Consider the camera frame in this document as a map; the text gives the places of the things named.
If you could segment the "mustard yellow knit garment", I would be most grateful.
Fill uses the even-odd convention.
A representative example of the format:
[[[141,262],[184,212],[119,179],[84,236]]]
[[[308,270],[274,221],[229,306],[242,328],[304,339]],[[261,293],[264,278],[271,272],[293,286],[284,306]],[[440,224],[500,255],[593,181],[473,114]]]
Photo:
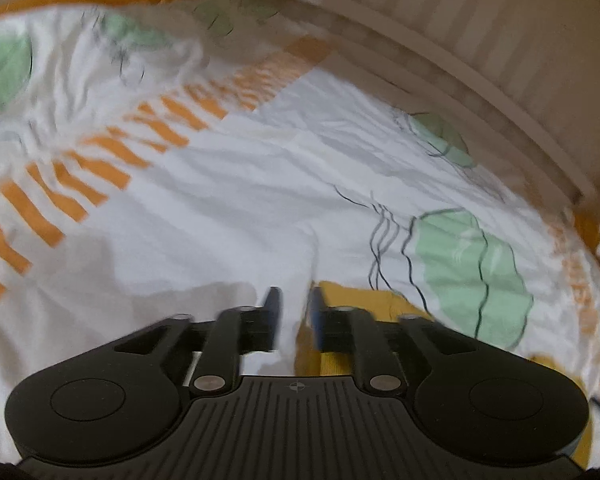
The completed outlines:
[[[528,467],[570,456],[588,401],[570,378],[421,316],[380,322],[309,294],[318,351],[350,356],[355,385],[398,400],[419,432],[474,463]]]

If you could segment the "white leaf-print duvet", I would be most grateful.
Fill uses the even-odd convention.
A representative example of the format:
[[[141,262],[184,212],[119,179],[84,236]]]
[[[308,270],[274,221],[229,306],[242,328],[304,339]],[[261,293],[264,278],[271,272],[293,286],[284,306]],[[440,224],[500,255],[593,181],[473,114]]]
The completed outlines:
[[[600,398],[600,267],[517,153],[277,0],[0,16],[0,460],[20,379],[175,313],[310,287],[415,310]]]

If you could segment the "beige wooden bed frame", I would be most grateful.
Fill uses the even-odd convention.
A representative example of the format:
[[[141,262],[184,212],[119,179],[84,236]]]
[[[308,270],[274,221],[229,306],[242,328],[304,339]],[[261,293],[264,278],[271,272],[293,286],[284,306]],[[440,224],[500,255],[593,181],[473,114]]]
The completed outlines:
[[[57,1],[0,0],[0,13]],[[600,222],[600,0],[294,1],[358,26],[343,50],[493,130]]]

